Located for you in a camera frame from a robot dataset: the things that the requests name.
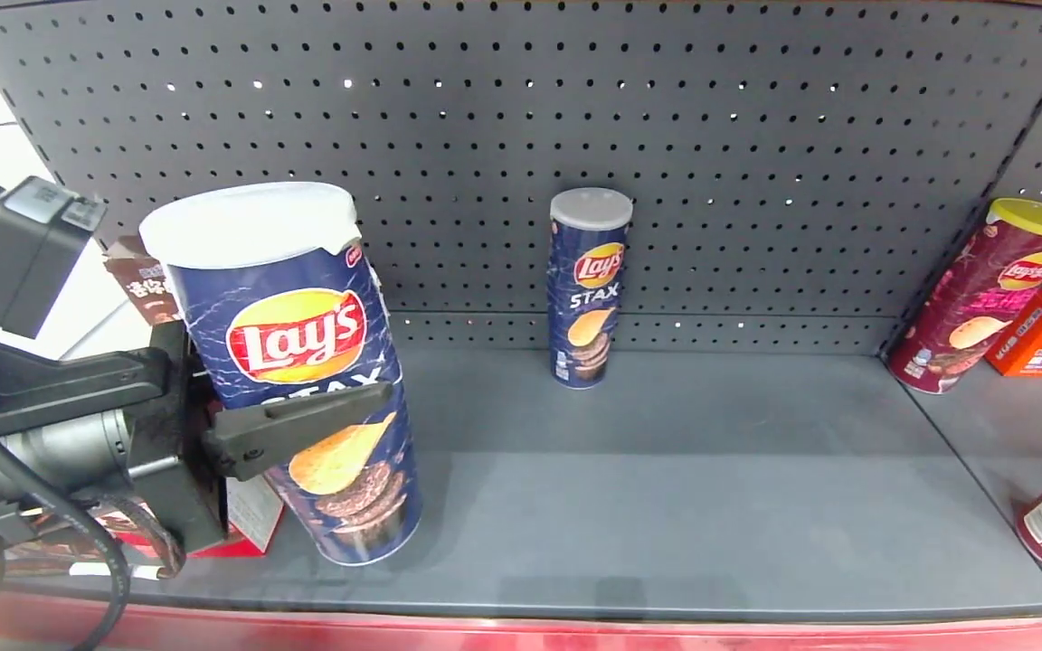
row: blue chip can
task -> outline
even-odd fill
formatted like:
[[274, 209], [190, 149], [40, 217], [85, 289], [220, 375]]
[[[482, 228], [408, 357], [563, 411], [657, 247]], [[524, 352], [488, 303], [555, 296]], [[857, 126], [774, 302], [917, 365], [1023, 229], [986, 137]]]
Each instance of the blue chip can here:
[[373, 564], [421, 520], [401, 364], [352, 197], [270, 182], [170, 203], [141, 225], [226, 408], [393, 382], [363, 423], [268, 471], [326, 558]]
[[602, 380], [617, 325], [625, 234], [634, 202], [604, 189], [575, 189], [550, 202], [549, 354], [571, 389]]

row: gray shelf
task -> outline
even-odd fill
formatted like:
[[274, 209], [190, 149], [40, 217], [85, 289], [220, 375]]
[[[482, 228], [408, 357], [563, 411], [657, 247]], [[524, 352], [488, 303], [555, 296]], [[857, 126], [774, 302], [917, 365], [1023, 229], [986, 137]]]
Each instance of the gray shelf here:
[[585, 619], [1042, 614], [1042, 572], [877, 359], [628, 352], [599, 387], [570, 392], [545, 356], [404, 351], [427, 506], [390, 560], [332, 566], [287, 520], [268, 557], [189, 561], [178, 579], [137, 581], [135, 599]]
[[948, 395], [913, 396], [1009, 519], [1042, 494], [1042, 379], [981, 364]]

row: brown package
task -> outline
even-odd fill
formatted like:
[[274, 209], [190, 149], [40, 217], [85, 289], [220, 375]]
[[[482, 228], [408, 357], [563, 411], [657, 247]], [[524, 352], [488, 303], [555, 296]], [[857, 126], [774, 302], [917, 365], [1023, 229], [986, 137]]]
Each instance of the brown package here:
[[103, 265], [151, 326], [179, 320], [179, 308], [167, 290], [163, 265], [147, 254], [137, 235], [124, 235], [111, 244]]

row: white plastic lid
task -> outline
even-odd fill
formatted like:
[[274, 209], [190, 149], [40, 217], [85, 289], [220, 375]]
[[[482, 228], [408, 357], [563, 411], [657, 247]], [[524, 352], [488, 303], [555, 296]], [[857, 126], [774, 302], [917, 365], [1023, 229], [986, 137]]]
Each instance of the white plastic lid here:
[[613, 230], [629, 223], [634, 202], [616, 190], [567, 190], [553, 197], [549, 215], [566, 226], [582, 230]]
[[237, 269], [359, 240], [352, 195], [327, 182], [260, 182], [179, 199], [140, 225], [148, 254], [173, 267]]

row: yellow lid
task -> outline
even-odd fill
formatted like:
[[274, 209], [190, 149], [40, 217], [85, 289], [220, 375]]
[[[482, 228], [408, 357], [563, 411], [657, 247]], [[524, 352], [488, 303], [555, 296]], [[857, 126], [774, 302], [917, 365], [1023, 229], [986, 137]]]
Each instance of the yellow lid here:
[[991, 211], [1012, 226], [1042, 235], [1042, 202], [1031, 199], [996, 199]]

